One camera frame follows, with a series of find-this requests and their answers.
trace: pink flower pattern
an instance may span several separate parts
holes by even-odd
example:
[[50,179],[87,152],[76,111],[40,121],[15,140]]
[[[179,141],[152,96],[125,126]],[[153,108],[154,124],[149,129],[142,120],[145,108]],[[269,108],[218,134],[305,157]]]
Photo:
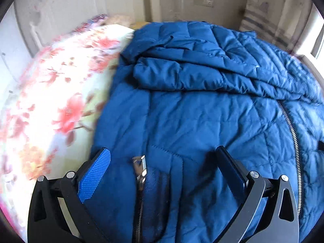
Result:
[[80,93],[76,93],[69,98],[66,106],[63,109],[58,110],[58,121],[52,122],[53,125],[59,125],[57,131],[67,134],[70,130],[73,130],[74,124],[78,122],[82,116],[83,108],[84,102]]
[[[18,233],[26,232],[25,226],[19,224],[21,215],[16,212],[14,203],[1,202],[2,194],[5,193],[7,196],[17,189],[18,183],[24,178],[32,180],[41,174],[51,173],[52,160],[60,158],[67,146],[69,151],[73,151],[73,145],[77,145],[76,142],[80,141],[78,140],[80,135],[94,130],[95,122],[106,103],[101,96],[102,88],[99,88],[100,94],[95,92],[88,97],[82,85],[78,89],[74,88],[79,83],[86,84],[87,80],[96,81],[105,69],[111,69],[110,62],[119,56],[120,42],[109,38],[107,35],[109,32],[105,27],[90,31],[85,29],[85,26],[77,29],[77,32],[85,32],[68,38],[73,39],[69,46],[65,43],[66,37],[63,36],[59,37],[57,42],[43,48],[21,76],[20,95],[14,103],[7,106],[5,112],[0,113],[4,115],[0,120],[0,203],[2,209],[11,204],[9,208],[7,207],[10,209],[7,215]],[[78,50],[83,52],[82,56],[78,55]],[[74,75],[78,69],[82,69],[80,74],[84,77]],[[55,95],[57,88],[64,87],[68,89],[67,96],[64,94],[61,96],[65,104],[61,105],[60,102],[59,109],[58,106],[54,106],[48,114],[43,113],[48,103],[51,107],[57,104],[56,100],[51,99],[45,104],[40,101],[43,98],[39,98],[39,94],[51,91]],[[38,120],[38,116],[40,121],[38,126],[42,128],[38,129],[37,134],[42,134],[42,129],[45,129],[44,132],[49,136],[45,133],[44,136],[51,147],[35,144],[36,130],[33,122]],[[63,140],[59,145],[56,137]]]

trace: metal screw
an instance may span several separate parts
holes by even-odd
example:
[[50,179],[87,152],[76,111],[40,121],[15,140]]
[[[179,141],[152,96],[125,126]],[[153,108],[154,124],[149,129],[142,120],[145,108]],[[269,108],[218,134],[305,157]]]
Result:
[[76,174],[74,173],[74,172],[68,172],[67,174],[66,174],[66,176],[67,176],[67,178],[73,178],[74,176],[75,176]]
[[42,182],[43,180],[44,180],[44,176],[43,175],[38,176],[37,181]]
[[256,171],[251,171],[251,172],[250,172],[250,175],[251,175],[253,178],[258,178],[258,177],[259,177],[259,173],[256,172]]
[[289,180],[288,176],[286,176],[286,175],[281,175],[281,179],[285,182],[287,182]]

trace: white wall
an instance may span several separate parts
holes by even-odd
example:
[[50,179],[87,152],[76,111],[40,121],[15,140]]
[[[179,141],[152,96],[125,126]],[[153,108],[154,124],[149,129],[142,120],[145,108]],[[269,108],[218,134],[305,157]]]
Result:
[[15,0],[17,19],[19,23],[24,23],[20,25],[20,28],[33,56],[38,52],[38,47],[31,36],[29,22],[33,22],[35,25],[38,24],[40,15],[37,12],[37,7],[41,1],[42,0]]
[[206,21],[239,29],[247,0],[214,0],[214,7],[194,5],[193,0],[160,0],[163,21]]
[[0,110],[30,61],[12,4],[0,22]]
[[183,3],[184,20],[206,21],[238,30],[247,0],[214,0],[213,8],[194,5],[193,0]]

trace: metal zipper pull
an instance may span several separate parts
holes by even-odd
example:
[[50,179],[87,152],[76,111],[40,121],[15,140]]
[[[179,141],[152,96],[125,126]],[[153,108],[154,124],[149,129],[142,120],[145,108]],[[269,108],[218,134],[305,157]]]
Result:
[[145,155],[133,157],[133,167],[137,175],[138,189],[143,191],[145,175],[147,174]]
[[133,243],[142,243],[143,189],[147,174],[145,155],[133,157],[133,167],[137,180],[137,195],[134,216]]

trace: stitched seam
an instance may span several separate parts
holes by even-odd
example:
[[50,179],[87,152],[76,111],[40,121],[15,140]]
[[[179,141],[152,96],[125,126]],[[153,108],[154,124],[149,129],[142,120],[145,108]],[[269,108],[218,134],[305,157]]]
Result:
[[237,48],[242,48],[242,47],[233,47],[233,48],[230,48],[230,49],[226,50],[226,52],[231,53],[230,50],[237,49]]
[[[270,70],[268,70],[268,69],[265,69],[265,68],[263,68],[262,66],[260,66],[260,64],[258,63],[258,67],[257,68],[262,68],[262,69],[264,69],[264,70],[266,70],[267,72],[269,72],[269,73],[273,73],[273,74],[276,74],[277,76],[280,76],[280,77],[282,77],[283,79],[286,79],[287,81],[289,81],[289,82],[291,82],[292,80],[293,81],[295,81],[295,79],[294,79],[294,77],[292,76],[292,74],[286,69],[286,67],[285,67],[285,69],[286,69],[286,71],[287,71],[287,73],[291,76],[291,78],[289,78],[289,77],[285,77],[285,76],[283,76],[280,72],[279,72],[279,69],[278,69],[278,67],[277,67],[277,65],[272,61],[272,59],[271,59],[271,57],[270,57],[270,55],[257,43],[257,40],[254,38],[253,39],[255,42],[256,42],[256,45],[258,46],[258,48],[259,49],[261,49],[268,57],[269,57],[269,59],[271,60],[271,62],[275,65],[275,67],[277,68],[277,70],[278,70],[278,73],[277,72],[271,72]],[[298,82],[299,83],[301,83],[302,85],[303,85],[303,88],[304,88],[304,93],[303,93],[303,95],[305,95],[305,94],[307,94],[307,90],[305,89],[305,83],[306,82],[304,82],[304,81],[301,81],[300,79],[298,80]]]
[[[255,107],[255,103],[254,103],[254,100],[253,100],[252,97],[251,97],[251,100],[252,100],[252,103],[253,103],[253,107],[255,109],[255,112],[257,113],[257,115],[259,117],[260,125],[262,125],[261,124],[261,119],[260,119],[259,112],[258,112],[257,108]],[[273,169],[272,169],[272,165],[271,165],[271,161],[270,161],[270,152],[269,152],[268,142],[267,142],[267,139],[266,139],[266,136],[265,136],[265,132],[264,131],[263,131],[263,136],[264,136],[264,141],[265,141],[265,144],[266,144],[267,150],[268,150],[268,159],[269,159],[269,163],[270,163],[270,166],[271,166],[271,173],[272,173],[272,178],[273,178]]]
[[317,207],[313,207],[310,211],[309,211],[309,213],[308,214],[306,214],[306,215],[304,215],[303,214],[303,217],[302,218],[300,218],[299,219],[299,222],[301,221],[301,220],[303,220],[303,219],[305,219],[305,218],[307,218],[307,217],[309,217],[310,215],[312,215],[313,214],[313,212],[315,212],[315,211],[317,211],[317,209],[316,209]]
[[142,153],[141,153],[142,155],[146,153],[148,142],[149,142],[149,135],[147,134],[147,121],[148,121],[148,116],[149,116],[150,110],[151,110],[151,98],[152,98],[152,93],[151,93],[151,91],[149,91],[148,109],[147,109],[146,119],[144,122],[143,146],[142,146]]
[[189,22],[187,22],[187,33],[188,33],[189,37],[192,38],[191,34],[189,33]]
[[[180,82],[180,79],[179,79],[180,73],[183,72],[183,65],[182,65],[182,63],[179,63],[179,66],[180,66],[180,71],[179,71],[179,73],[177,74],[177,80],[178,80],[177,84],[179,84],[179,82]],[[181,82],[181,90],[184,90],[184,85],[183,85],[182,82]]]
[[247,48],[242,44],[242,42],[239,40],[238,37],[236,37],[236,40],[242,45],[242,47],[246,50],[247,53],[249,53],[249,55],[255,60],[255,62],[258,63],[258,66],[260,66],[259,62],[255,59],[254,56],[252,56],[252,54],[247,50]]
[[183,160],[183,159],[188,159],[188,160],[191,160],[191,161],[193,161],[193,162],[195,162],[195,163],[198,164],[198,162],[196,162],[195,160],[193,160],[193,159],[190,158],[190,157],[186,157],[186,156],[184,156],[184,155],[180,155],[180,154],[178,154],[178,153],[171,152],[171,151],[169,151],[169,150],[166,150],[166,149],[164,149],[164,148],[158,147],[158,146],[153,145],[153,144],[149,144],[148,146],[154,147],[154,148],[159,149],[159,150],[161,150],[161,151],[163,151],[163,152],[168,152],[168,153],[170,153],[170,154],[172,154],[172,155],[174,155],[174,156],[180,157],[182,160]]
[[279,67],[274,63],[274,61],[273,61],[273,58],[271,58],[270,57],[270,55],[268,54],[268,52],[266,52],[263,48],[262,48],[262,46],[261,46],[261,44],[259,44],[258,43],[258,40],[254,40],[255,41],[255,43],[256,43],[256,45],[268,56],[268,58],[271,60],[271,62],[274,64],[274,66],[277,68],[277,71],[278,71],[278,73],[277,74],[280,74],[280,75],[282,75],[281,74],[281,72],[280,72],[280,69],[279,69]]
[[[256,42],[256,44],[261,48],[261,50],[263,50],[263,48],[259,45],[259,43],[257,42],[257,40],[256,39],[254,39],[255,40],[255,42]],[[306,93],[306,88],[305,88],[305,86],[307,86],[307,83],[308,83],[308,81],[303,81],[303,80],[300,80],[300,78],[297,78],[297,77],[295,77],[295,76],[293,76],[289,71],[288,71],[288,69],[285,67],[285,69],[286,69],[286,71],[287,71],[287,73],[291,76],[291,78],[288,78],[288,77],[284,77],[284,76],[282,76],[281,75],[281,73],[279,72],[279,73],[277,73],[278,75],[280,75],[280,76],[282,76],[282,77],[284,77],[284,78],[286,78],[286,79],[288,79],[289,81],[291,81],[291,80],[297,80],[299,83],[301,83],[302,85],[303,85],[303,87],[304,87],[304,90],[305,90],[305,93]]]
[[160,48],[162,50],[169,50],[169,49],[178,49],[178,50],[183,50],[183,51],[189,51],[189,52],[199,52],[199,53],[202,53],[202,54],[205,54],[206,56],[210,56],[210,57],[216,57],[216,58],[226,58],[226,52],[220,47],[220,50],[221,52],[224,52],[225,55],[212,55],[212,54],[209,54],[209,53],[206,53],[204,51],[200,51],[200,50],[190,50],[190,49],[187,49],[187,48],[181,48],[181,47],[169,47],[169,48],[164,48],[164,47],[161,47],[161,46],[156,46],[155,48]]
[[[283,51],[280,51],[280,50],[273,50],[275,53],[278,53],[278,54],[282,54],[283,53]],[[286,53],[285,52],[285,54],[284,54],[284,56],[286,57],[291,57],[288,53]],[[292,65],[294,65],[294,67],[295,68],[297,68],[297,69],[300,69],[300,67],[299,66],[297,66],[297,65],[295,65],[293,62],[294,62],[294,60],[293,59],[290,59],[289,60],[290,62],[289,62],[289,65],[290,64],[292,64]],[[301,83],[302,85],[303,85],[303,87],[304,87],[304,90],[305,90],[305,93],[304,93],[304,95],[306,94],[306,92],[307,92],[307,90],[308,90],[308,84],[311,82],[311,84],[312,85],[314,85],[314,86],[316,86],[315,85],[315,83],[314,83],[314,81],[309,81],[309,80],[307,80],[307,81],[304,81],[304,80],[301,80],[301,78],[300,77],[297,77],[297,76],[293,76],[289,71],[288,71],[288,69],[285,67],[285,69],[286,69],[286,71],[287,71],[287,74],[289,74],[290,75],[290,77],[291,77],[291,79],[292,80],[297,80],[299,83]]]
[[[268,121],[268,122],[265,122],[264,124],[261,123],[260,120],[241,120],[241,119],[237,119],[237,120],[211,120],[210,119],[210,116],[207,116],[207,121],[206,122],[250,122],[250,123],[255,123],[255,122],[259,122],[261,124],[261,126],[265,126],[268,124],[268,127],[265,129],[265,130],[268,130],[273,124],[275,124],[277,121],[281,120],[282,118],[281,117],[278,117],[277,119],[275,119],[274,121]],[[195,119],[195,118],[188,118],[186,119],[184,122],[186,121],[199,121],[201,119]]]
[[182,184],[181,184],[181,192],[180,192],[180,198],[179,198],[179,204],[178,204],[178,216],[177,216],[177,225],[176,225],[176,233],[175,233],[175,239],[177,241],[177,238],[179,237],[179,233],[180,233],[180,228],[181,228],[181,225],[180,225],[180,217],[181,217],[181,201],[182,201],[182,198],[183,198],[183,187],[184,187],[184,162],[183,162],[183,159],[181,158],[181,163],[182,163]]
[[304,181],[303,184],[312,185],[312,184],[316,184],[318,182],[323,182],[323,180],[320,180],[320,178],[324,178],[324,175],[317,176],[317,180],[314,182],[308,183],[308,182]]
[[219,48],[224,52],[224,54],[225,54],[225,56],[223,56],[224,58],[225,57],[228,57],[228,56],[226,56],[226,51],[221,47],[221,44],[218,42],[218,40],[217,40],[217,38],[216,38],[216,35],[214,34],[214,32],[213,32],[213,28],[214,28],[214,26],[212,27],[212,26],[209,26],[210,27],[210,31],[212,32],[212,34],[213,34],[213,36],[214,36],[214,38],[215,38],[215,41],[216,41],[216,43],[217,43],[217,45],[219,46]]
[[[262,214],[263,214],[263,213],[256,214],[256,215],[254,215],[254,218],[261,217]],[[191,229],[191,230],[186,231],[185,233],[183,233],[182,236],[191,233],[192,231],[194,231],[194,230],[197,229],[197,228],[208,228],[208,227],[212,227],[212,226],[213,226],[213,224],[211,224],[210,226],[206,226],[206,225],[204,225],[204,226],[195,226],[193,229]]]
[[311,183],[307,183],[304,181],[304,186],[313,186],[313,185],[316,185],[317,183],[323,183],[323,180],[316,180],[315,182],[311,182]]
[[286,162],[286,161],[289,161],[289,160],[292,160],[292,159],[296,159],[296,157],[293,156],[293,157],[290,157],[290,158],[288,158],[288,159],[284,159],[284,160],[282,160],[282,161],[275,161],[274,163],[270,163],[270,162],[268,162],[268,163],[261,164],[261,165],[253,165],[253,167],[260,167],[260,166],[265,166],[265,165],[271,165],[271,166],[273,166],[273,165],[275,165],[275,164],[283,163],[283,162]]
[[159,27],[159,33],[158,33],[158,41],[161,40],[161,28],[162,28],[163,25],[160,25]]
[[305,155],[309,155],[311,154],[312,152],[323,152],[321,150],[304,150],[303,152],[300,152],[300,155],[301,156],[305,156]]
[[[173,48],[163,48],[163,47],[161,47],[161,49],[164,49],[164,50],[169,50],[169,49],[173,49]],[[285,80],[288,80],[289,82],[291,82],[292,80],[290,79],[290,78],[287,78],[287,77],[285,77],[285,76],[283,76],[283,75],[281,75],[280,73],[273,73],[273,72],[271,72],[270,70],[268,70],[268,69],[266,69],[266,68],[264,68],[264,67],[261,67],[261,66],[258,66],[258,65],[255,65],[255,64],[251,64],[251,63],[247,63],[247,62],[245,62],[245,61],[237,61],[237,60],[234,60],[234,59],[231,59],[229,56],[227,56],[226,55],[226,52],[227,51],[224,51],[223,50],[223,48],[221,48],[221,50],[224,52],[224,56],[213,56],[213,55],[210,55],[210,54],[207,54],[207,53],[204,53],[204,52],[200,52],[200,51],[197,51],[197,52],[200,52],[200,53],[202,53],[202,54],[205,54],[206,56],[209,56],[209,57],[211,57],[211,58],[227,58],[227,59],[229,59],[230,61],[233,61],[234,63],[237,63],[237,64],[240,64],[240,65],[242,65],[242,64],[247,64],[247,65],[252,65],[252,66],[254,66],[254,68],[257,68],[257,69],[261,69],[261,70],[264,70],[264,72],[266,72],[267,73],[267,75],[272,75],[272,74],[275,74],[275,75],[277,75],[277,76],[279,76],[279,77],[281,77],[282,79],[285,79]]]
[[[242,45],[242,47],[246,50],[246,52],[247,53],[249,53],[250,54],[250,56],[252,57],[252,58],[254,58],[254,60],[258,63],[258,66],[256,66],[255,64],[251,64],[251,63],[247,63],[247,62],[244,62],[244,61],[242,61],[242,62],[240,62],[240,61],[236,61],[236,60],[233,60],[233,59],[231,59],[229,56],[227,56],[226,55],[226,51],[220,46],[220,44],[219,44],[219,42],[218,42],[218,40],[217,40],[217,38],[216,38],[216,36],[215,36],[215,34],[214,34],[214,32],[212,31],[212,27],[211,27],[211,32],[213,33],[213,36],[214,36],[214,38],[215,38],[215,40],[216,40],[216,42],[217,42],[217,44],[218,44],[218,46],[219,46],[219,48],[221,48],[221,50],[224,52],[224,54],[225,54],[225,56],[213,56],[213,55],[209,55],[209,54],[206,54],[206,53],[204,53],[205,55],[207,55],[207,56],[210,56],[210,57],[221,57],[221,58],[228,58],[228,59],[230,59],[231,61],[234,61],[235,63],[238,63],[238,64],[249,64],[249,65],[254,65],[255,66],[255,68],[258,68],[258,69],[262,69],[262,70],[264,70],[265,72],[267,72],[267,73],[269,73],[269,74],[273,74],[271,71],[269,71],[268,69],[266,69],[266,68],[264,68],[264,67],[262,67],[262,66],[260,66],[259,65],[259,63],[258,63],[258,61],[251,55],[251,53],[243,46],[243,44],[239,41],[239,39],[235,36],[235,34],[234,34],[234,32],[231,30],[231,32],[233,33],[233,35],[235,36],[235,38],[237,39],[237,41]],[[280,73],[275,73],[277,76],[279,76],[279,77],[281,77],[281,78],[283,78],[283,79],[286,79],[286,80],[288,80],[289,82],[291,82],[292,81],[292,79],[290,79],[290,78],[288,78],[288,77],[285,77],[285,76],[283,76],[283,75],[281,75]],[[302,85],[303,85],[303,87],[304,87],[304,90],[305,90],[305,82],[303,82],[303,81],[301,81],[300,82]]]

